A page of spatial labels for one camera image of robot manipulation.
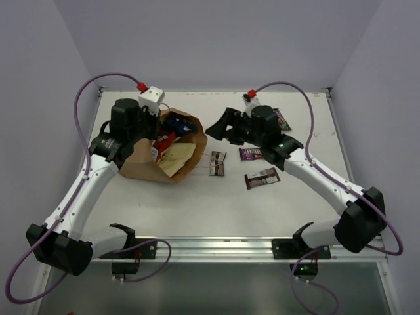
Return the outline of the purple M&M's packet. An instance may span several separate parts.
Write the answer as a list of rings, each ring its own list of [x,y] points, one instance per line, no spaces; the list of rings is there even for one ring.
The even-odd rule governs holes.
[[[239,155],[242,161],[255,161],[263,158],[260,148],[239,148]]]

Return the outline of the brown M&M's packet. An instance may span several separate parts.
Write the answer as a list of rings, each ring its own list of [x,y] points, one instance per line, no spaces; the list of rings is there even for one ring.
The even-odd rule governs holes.
[[[225,176],[224,161],[227,153],[221,151],[211,152],[211,161],[209,164],[209,175],[214,177]]]
[[[254,174],[244,174],[245,185],[248,190],[264,186],[267,184],[274,184],[280,181],[280,176],[275,167],[264,169]]]

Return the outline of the brown paper bag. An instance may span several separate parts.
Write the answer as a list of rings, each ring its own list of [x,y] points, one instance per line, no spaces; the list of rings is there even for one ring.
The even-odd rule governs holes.
[[[194,133],[178,135],[174,132],[177,137],[172,142],[172,144],[177,142],[196,144],[194,155],[185,163],[181,170],[176,172],[172,177],[168,177],[152,157],[151,147],[155,140],[142,139],[135,144],[134,152],[125,161],[123,167],[119,171],[121,175],[129,179],[178,183],[184,180],[193,169],[198,167],[201,157],[205,155],[205,148],[207,146],[207,136],[204,133],[201,121],[186,112],[182,112],[175,108],[168,108],[162,111],[160,115],[161,127],[159,128],[157,136],[173,132],[166,130],[163,126],[163,122],[169,117],[186,119],[196,126],[197,131]]]

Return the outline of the purple candy packet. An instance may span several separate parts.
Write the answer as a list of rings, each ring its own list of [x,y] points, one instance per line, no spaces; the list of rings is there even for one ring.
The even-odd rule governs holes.
[[[273,111],[278,116],[278,122],[281,130],[283,131],[291,131],[291,127],[289,123],[286,121],[285,117],[282,115],[281,111],[278,108],[274,108]]]

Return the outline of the red snack packet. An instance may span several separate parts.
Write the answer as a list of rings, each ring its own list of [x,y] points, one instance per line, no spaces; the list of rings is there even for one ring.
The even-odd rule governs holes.
[[[163,153],[170,147],[176,137],[177,135],[174,132],[165,133],[157,137],[157,140],[154,141],[151,147],[152,157],[156,163],[161,159]]]

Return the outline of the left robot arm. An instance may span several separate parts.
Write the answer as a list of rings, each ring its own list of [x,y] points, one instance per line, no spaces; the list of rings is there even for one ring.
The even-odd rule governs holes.
[[[26,238],[39,262],[78,276],[91,260],[118,253],[127,258],[135,253],[135,231],[111,224],[97,234],[84,235],[87,219],[108,183],[118,174],[135,144],[154,140],[160,125],[158,101],[123,98],[111,109],[111,119],[89,148],[86,164],[76,181],[42,225],[31,224]]]

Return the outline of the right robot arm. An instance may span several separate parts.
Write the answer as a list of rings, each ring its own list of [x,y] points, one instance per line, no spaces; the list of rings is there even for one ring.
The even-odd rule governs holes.
[[[364,190],[339,175],[323,175],[316,169],[316,160],[306,157],[304,146],[282,133],[270,106],[257,106],[251,114],[227,108],[205,132],[216,140],[259,147],[265,161],[304,182],[336,211],[336,219],[308,222],[293,234],[292,249],[298,257],[308,257],[317,247],[327,245],[342,245],[359,253],[385,229],[380,191]]]

